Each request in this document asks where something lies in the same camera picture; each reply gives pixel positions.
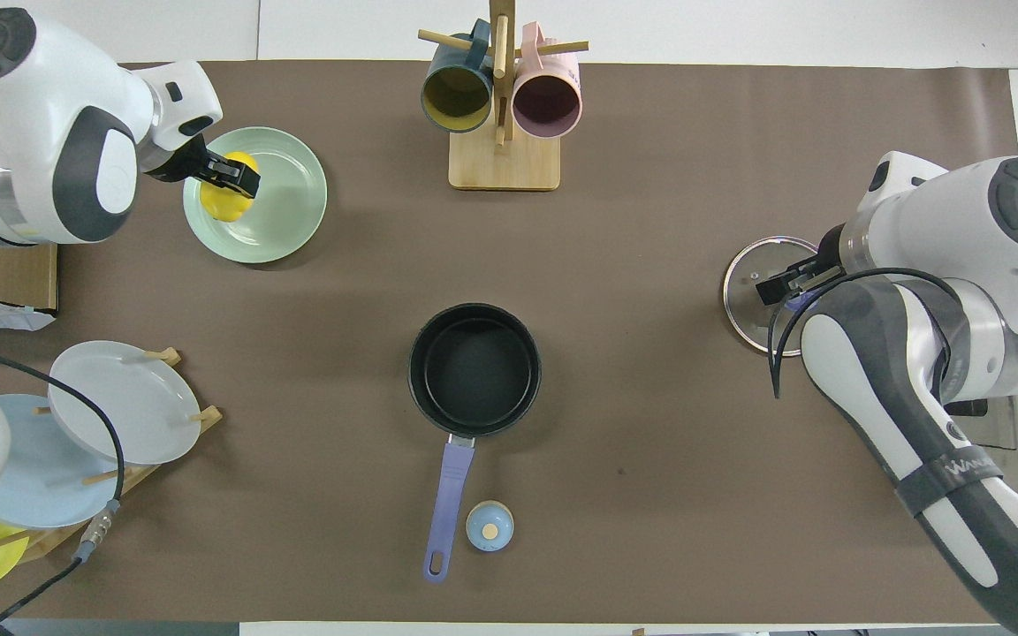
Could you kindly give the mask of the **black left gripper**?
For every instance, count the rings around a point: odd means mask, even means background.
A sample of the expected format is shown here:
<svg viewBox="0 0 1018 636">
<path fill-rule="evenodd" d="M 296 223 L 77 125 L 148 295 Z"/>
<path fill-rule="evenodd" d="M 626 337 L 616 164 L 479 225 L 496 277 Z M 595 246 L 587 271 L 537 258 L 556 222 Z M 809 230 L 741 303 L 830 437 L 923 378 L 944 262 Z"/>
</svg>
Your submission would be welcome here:
<svg viewBox="0 0 1018 636">
<path fill-rule="evenodd" d="M 148 175 L 165 184 L 173 184 L 186 178 L 197 178 L 209 184 L 227 184 L 231 192 L 247 199 L 257 197 L 260 186 L 260 176 L 254 168 L 210 152 L 202 133 L 194 134 L 186 144 L 175 149 L 167 160 L 150 170 Z"/>
</svg>

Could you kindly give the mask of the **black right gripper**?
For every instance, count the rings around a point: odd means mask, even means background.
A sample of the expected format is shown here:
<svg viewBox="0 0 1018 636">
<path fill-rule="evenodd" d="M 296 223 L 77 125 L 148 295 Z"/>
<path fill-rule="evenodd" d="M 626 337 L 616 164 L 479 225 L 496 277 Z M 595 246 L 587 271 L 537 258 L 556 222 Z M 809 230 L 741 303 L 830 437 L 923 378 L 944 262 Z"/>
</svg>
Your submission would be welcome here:
<svg viewBox="0 0 1018 636">
<path fill-rule="evenodd" d="M 785 302 L 789 295 L 807 294 L 842 277 L 846 271 L 840 258 L 841 234 L 845 224 L 833 226 L 821 238 L 816 265 L 792 265 L 756 283 L 756 294 L 764 306 Z"/>
</svg>

